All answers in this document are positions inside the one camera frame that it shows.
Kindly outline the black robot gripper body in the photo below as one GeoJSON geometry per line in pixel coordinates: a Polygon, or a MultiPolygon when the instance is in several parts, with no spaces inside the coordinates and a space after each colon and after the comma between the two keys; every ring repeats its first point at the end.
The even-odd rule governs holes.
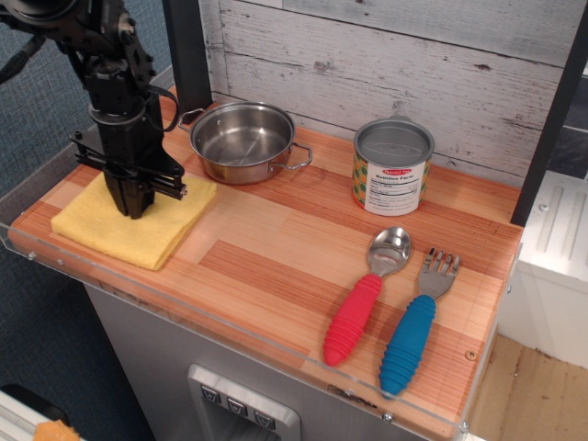
{"type": "Polygon", "coordinates": [[[149,183],[154,194],[183,198],[187,194],[184,168],[163,147],[164,135],[175,127],[178,116],[164,125],[162,96],[176,102],[166,91],[150,91],[133,101],[126,114],[108,114],[89,107],[95,126],[71,135],[78,149],[77,160],[124,179],[128,194],[129,181],[138,179],[149,183]]]}

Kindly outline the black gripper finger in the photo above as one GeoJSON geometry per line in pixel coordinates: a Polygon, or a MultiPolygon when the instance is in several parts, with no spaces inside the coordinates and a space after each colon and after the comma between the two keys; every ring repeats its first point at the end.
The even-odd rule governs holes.
{"type": "Polygon", "coordinates": [[[154,202],[154,191],[149,183],[138,179],[129,181],[129,216],[139,219],[154,202]]]}
{"type": "Polygon", "coordinates": [[[113,198],[117,209],[124,215],[129,216],[130,210],[130,196],[127,191],[126,181],[110,172],[105,172],[105,181],[110,196],[113,198]]]}

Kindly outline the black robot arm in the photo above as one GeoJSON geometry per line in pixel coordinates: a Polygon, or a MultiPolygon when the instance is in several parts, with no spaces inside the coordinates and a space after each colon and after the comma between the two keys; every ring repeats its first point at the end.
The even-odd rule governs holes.
{"type": "Polygon", "coordinates": [[[19,74],[46,40],[57,43],[91,103],[95,130],[77,131],[77,160],[103,172],[116,207],[140,218],[156,194],[180,199],[187,187],[182,165],[163,147],[160,99],[171,93],[153,85],[153,58],[142,47],[136,23],[121,1],[4,1],[1,21],[30,40],[1,70],[19,74]]]}

